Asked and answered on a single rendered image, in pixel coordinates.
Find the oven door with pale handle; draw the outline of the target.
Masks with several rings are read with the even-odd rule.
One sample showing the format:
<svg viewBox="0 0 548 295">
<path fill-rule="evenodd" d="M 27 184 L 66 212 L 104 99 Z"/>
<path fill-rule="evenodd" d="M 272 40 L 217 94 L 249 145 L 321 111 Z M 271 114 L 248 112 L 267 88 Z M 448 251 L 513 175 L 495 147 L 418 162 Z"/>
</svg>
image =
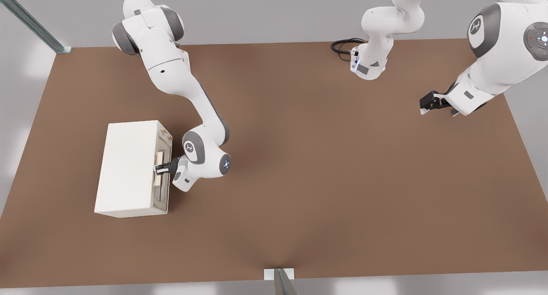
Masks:
<svg viewBox="0 0 548 295">
<path fill-rule="evenodd" d="M 156 166 L 161 164 L 170 164 L 172 160 L 172 141 L 170 133 L 162 126 L 158 125 L 158 134 L 156 142 L 155 161 L 153 164 L 152 181 L 152 204 L 153 207 L 168 211 L 169 193 L 170 193 L 170 173 L 156 173 Z"/>
</svg>

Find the silver frame post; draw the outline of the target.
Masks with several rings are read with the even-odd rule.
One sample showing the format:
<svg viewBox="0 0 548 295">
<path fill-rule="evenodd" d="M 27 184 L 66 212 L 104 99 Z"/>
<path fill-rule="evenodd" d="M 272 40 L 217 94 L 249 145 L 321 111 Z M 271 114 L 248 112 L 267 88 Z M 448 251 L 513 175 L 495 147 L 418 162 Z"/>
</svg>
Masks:
<svg viewBox="0 0 548 295">
<path fill-rule="evenodd" d="M 68 54 L 71 52 L 71 47 L 61 44 L 17 0 L 0 0 L 0 3 L 55 53 Z"/>
<path fill-rule="evenodd" d="M 298 295 L 292 281 L 295 279 L 293 268 L 264 269 L 264 280 L 274 281 L 274 295 Z"/>
</svg>

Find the white oven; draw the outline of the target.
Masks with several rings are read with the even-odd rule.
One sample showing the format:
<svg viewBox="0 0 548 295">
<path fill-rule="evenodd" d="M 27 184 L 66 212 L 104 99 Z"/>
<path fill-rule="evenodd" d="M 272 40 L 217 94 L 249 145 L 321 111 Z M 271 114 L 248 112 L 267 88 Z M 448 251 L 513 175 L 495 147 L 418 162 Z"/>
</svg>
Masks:
<svg viewBox="0 0 548 295">
<path fill-rule="evenodd" d="M 154 120 L 107 126 L 95 213 L 131 218 L 168 212 L 152 204 L 158 125 L 162 125 L 161 122 Z"/>
</svg>

